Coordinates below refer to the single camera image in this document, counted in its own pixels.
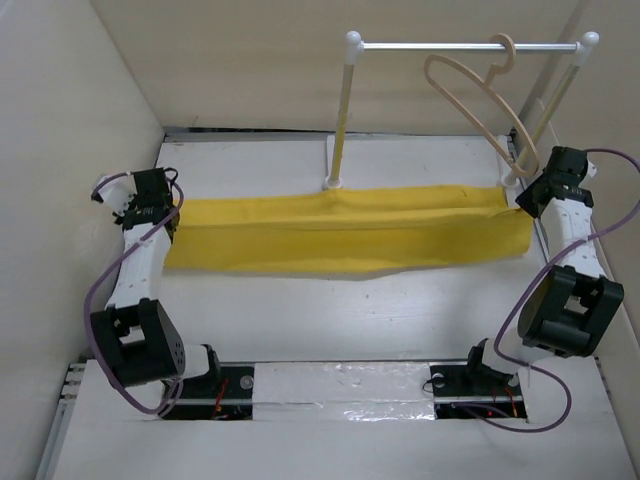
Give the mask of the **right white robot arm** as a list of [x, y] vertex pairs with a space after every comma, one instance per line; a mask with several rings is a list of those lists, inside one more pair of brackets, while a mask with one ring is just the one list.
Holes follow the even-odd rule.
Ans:
[[462, 381], [473, 393], [502, 387], [519, 368], [551, 356], [588, 357], [624, 299], [607, 278], [591, 228], [593, 195], [581, 183], [595, 172], [584, 150], [556, 146], [541, 175], [516, 199], [541, 221], [552, 255], [516, 306], [518, 322], [472, 347]]

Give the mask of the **yellow trousers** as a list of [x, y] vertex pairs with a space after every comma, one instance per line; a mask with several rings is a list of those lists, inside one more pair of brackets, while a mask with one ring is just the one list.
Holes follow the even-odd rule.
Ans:
[[216, 272], [367, 274], [525, 254], [532, 218], [499, 187], [439, 185], [190, 199], [165, 265]]

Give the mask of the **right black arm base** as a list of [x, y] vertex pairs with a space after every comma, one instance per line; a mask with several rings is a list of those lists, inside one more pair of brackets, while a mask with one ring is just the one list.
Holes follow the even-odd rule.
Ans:
[[422, 390], [433, 396], [437, 420], [528, 418], [519, 385], [474, 385], [461, 361], [430, 363]]

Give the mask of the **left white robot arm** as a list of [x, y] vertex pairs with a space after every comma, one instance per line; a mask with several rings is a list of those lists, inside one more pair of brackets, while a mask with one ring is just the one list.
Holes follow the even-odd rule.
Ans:
[[107, 371], [123, 387], [184, 381], [184, 394], [212, 396], [223, 384], [213, 348], [185, 347], [159, 300], [165, 259], [179, 225], [174, 169], [103, 176], [91, 194], [108, 205], [121, 227], [127, 257], [115, 267], [113, 292], [90, 326]]

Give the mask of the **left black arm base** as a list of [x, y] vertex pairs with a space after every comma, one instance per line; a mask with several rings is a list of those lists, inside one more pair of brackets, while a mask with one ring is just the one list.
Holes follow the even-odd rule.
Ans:
[[242, 421], [253, 418], [255, 365], [223, 363], [221, 379], [212, 374], [187, 379], [180, 398], [162, 420]]

